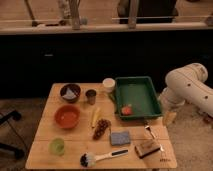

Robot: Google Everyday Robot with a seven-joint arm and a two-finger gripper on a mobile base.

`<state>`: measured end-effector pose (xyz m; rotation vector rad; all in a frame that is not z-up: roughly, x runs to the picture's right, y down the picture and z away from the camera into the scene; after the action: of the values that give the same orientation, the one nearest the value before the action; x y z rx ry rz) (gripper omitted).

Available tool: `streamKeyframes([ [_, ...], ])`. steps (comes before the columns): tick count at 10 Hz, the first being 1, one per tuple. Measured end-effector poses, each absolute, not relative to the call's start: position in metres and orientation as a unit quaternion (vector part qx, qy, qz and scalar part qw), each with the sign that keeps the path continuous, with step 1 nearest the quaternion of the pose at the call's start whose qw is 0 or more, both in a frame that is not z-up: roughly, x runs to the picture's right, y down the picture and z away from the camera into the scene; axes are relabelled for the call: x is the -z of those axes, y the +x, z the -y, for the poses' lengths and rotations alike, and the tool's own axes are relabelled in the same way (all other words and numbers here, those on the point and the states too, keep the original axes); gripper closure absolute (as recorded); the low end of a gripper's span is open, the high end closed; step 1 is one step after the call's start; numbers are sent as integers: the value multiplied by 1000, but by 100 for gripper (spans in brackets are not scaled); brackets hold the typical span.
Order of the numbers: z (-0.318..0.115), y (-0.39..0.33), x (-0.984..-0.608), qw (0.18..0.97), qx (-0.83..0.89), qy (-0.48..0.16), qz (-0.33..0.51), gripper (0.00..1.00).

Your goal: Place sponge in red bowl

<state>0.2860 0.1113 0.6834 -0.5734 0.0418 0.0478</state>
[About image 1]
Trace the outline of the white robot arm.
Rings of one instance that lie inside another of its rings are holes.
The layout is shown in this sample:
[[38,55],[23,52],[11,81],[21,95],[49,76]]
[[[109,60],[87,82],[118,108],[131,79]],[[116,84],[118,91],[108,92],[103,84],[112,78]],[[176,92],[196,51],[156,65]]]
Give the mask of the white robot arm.
[[207,78],[208,71],[200,63],[192,63],[167,73],[166,87],[158,97],[164,125],[174,121],[177,115],[175,109],[189,102],[198,107],[203,121],[213,128],[213,88],[204,84]]

